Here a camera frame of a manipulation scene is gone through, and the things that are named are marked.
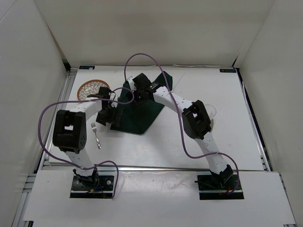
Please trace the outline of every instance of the white panel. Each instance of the white panel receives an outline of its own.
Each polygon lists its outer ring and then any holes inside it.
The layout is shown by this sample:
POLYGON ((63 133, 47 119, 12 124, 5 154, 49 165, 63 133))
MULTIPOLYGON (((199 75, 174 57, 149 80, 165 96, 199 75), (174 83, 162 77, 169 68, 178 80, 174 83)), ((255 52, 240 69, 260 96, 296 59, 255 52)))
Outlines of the white panel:
POLYGON ((241 72, 274 170, 303 226, 303 1, 275 2, 241 72))
POLYGON ((166 65, 232 65, 245 56, 273 2, 36 0, 72 66, 123 65, 136 52, 166 65))
POLYGON ((199 200, 196 172, 121 172, 116 197, 70 199, 72 171, 39 171, 24 215, 34 226, 283 227, 294 224, 277 173, 241 172, 244 200, 199 200))
MULTIPOLYGON (((124 82, 123 69, 96 66, 94 70, 79 70, 69 100, 77 100, 78 88, 91 79, 101 79, 112 89, 121 87, 124 82)), ((204 104, 211 104, 216 108, 213 135, 219 150, 233 157, 239 169, 263 170, 237 73, 220 73, 219 69, 172 67, 164 70, 173 77, 173 89, 177 95, 192 101, 199 99, 204 104)), ((141 72, 151 81, 160 74, 157 67, 127 68, 128 76, 135 77, 141 72)), ((209 168, 205 158, 192 160, 185 155, 177 114, 167 107, 141 136, 111 131, 109 126, 97 124, 101 150, 96 146, 95 134, 90 126, 90 123, 96 120, 96 116, 87 121, 86 143, 86 150, 95 164, 113 160, 125 166, 209 168)), ((191 155, 202 154, 197 143, 186 134, 185 142, 191 155)), ((52 149, 52 153, 67 158, 57 147, 52 149)), ((58 163, 53 158, 49 161, 58 163)), ((226 161, 234 166, 228 158, 226 161)))
POLYGON ((14 4, 15 0, 1 0, 0 1, 0 21, 7 13, 9 8, 14 4))
MULTIPOLYGON (((38 117, 58 99, 66 75, 32 0, 17 0, 0 21, 0 75, 0 220, 11 226, 27 174, 41 155, 38 117)), ((45 116, 43 138, 52 114, 45 116)))

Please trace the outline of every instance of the green fabric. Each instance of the green fabric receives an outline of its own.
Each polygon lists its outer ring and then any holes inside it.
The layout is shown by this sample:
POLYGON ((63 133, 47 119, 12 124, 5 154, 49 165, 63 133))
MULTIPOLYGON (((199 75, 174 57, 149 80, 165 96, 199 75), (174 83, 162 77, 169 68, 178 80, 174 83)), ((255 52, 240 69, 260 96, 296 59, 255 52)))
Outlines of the green fabric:
MULTIPOLYGON (((167 81, 169 83, 170 89, 172 89, 172 77, 166 74, 167 81)), ((157 77, 157 80, 165 84, 165 80, 162 74, 157 77)), ((128 84, 124 83, 123 87, 130 88, 128 84)), ((128 91, 123 89, 119 97, 120 102, 127 102, 128 99, 125 97, 128 91)), ((156 103, 152 100, 147 101, 142 106, 137 109, 133 109, 130 104, 121 105, 118 104, 117 108, 123 108, 123 113, 120 119, 120 126, 116 127, 111 125, 111 130, 129 132, 134 134, 143 134, 151 126, 154 120, 157 118, 164 105, 156 103)))

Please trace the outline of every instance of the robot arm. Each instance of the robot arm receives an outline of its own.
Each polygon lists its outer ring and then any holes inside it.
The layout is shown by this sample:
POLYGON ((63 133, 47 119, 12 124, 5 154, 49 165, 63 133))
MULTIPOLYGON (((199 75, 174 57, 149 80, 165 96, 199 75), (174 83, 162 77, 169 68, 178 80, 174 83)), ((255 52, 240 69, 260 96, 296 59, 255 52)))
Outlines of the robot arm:
MULTIPOLYGON (((158 81, 151 83, 144 74, 140 74, 135 78, 128 78, 128 83, 131 90, 134 91, 133 106, 135 108, 151 99, 177 112, 168 89, 158 81)), ((176 100, 179 112, 182 113, 185 133, 195 140, 204 154, 219 152, 211 131, 211 118, 215 115, 211 106, 205 107, 199 100, 191 102, 173 92, 172 95, 176 100)), ((233 175, 230 165, 220 154, 206 156, 206 159, 212 175, 222 185, 225 184, 233 175)))
MULTIPOLYGON (((90 95, 86 100, 96 98, 114 99, 111 90, 107 87, 101 87, 99 93, 90 95)), ((115 108, 116 104, 108 101, 85 102, 80 103, 71 110, 59 110, 56 114, 56 120, 53 132, 53 144, 63 151, 69 159, 81 166, 89 168, 94 166, 87 151, 86 144, 86 121, 94 114, 98 113, 98 122, 105 124, 112 123, 113 117, 108 116, 115 108)), ((82 168, 74 169, 79 181, 87 188, 94 188, 98 174, 96 169, 84 170, 82 168)))

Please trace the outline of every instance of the white table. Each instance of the white table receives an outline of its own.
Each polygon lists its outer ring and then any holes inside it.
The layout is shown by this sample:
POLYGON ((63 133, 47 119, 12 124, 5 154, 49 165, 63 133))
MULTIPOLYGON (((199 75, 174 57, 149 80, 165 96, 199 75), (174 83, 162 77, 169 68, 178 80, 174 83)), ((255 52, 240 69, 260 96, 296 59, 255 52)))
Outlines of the white table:
POLYGON ((73 173, 41 170, 24 220, 34 227, 283 227, 295 224, 278 173, 240 172, 243 200, 199 200, 196 172, 121 172, 116 197, 69 198, 73 173))
MULTIPOLYGON (((94 70, 78 70, 69 100, 77 100, 78 88, 88 80, 101 79, 111 89, 121 87, 124 82, 123 69, 96 66, 94 70)), ((165 67, 164 70, 173 77, 173 90, 176 94, 193 101, 199 99, 216 108, 213 135, 220 151, 233 157, 240 170, 263 170, 237 73, 221 73, 219 69, 213 68, 165 67)), ((157 67, 127 68, 128 77, 137 76, 141 72, 151 81, 160 74, 157 67)), ((75 104, 70 104, 66 108, 74 106, 75 104)), ((86 143, 88 154, 95 164, 113 160, 121 166, 208 169, 206 159, 193 160, 185 155, 177 115, 167 107, 163 108, 154 123, 141 136, 112 131, 109 125, 105 127, 97 124, 101 150, 96 146, 90 127, 96 116, 87 121, 86 143)), ((202 154, 198 145, 186 135, 185 141, 191 155, 202 154)), ((57 147, 52 146, 51 152, 57 157, 67 159, 57 147)), ((61 163, 53 158, 49 162, 61 163)))

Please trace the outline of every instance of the plate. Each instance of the plate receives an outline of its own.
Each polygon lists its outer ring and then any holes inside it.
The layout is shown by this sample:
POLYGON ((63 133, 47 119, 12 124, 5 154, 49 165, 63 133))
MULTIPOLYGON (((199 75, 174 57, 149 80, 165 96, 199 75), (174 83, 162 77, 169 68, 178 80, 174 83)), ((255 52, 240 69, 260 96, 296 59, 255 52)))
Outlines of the plate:
POLYGON ((94 95, 99 92, 100 87, 108 87, 107 82, 100 79, 92 79, 80 86, 77 92, 77 98, 79 101, 86 99, 88 95, 94 95))

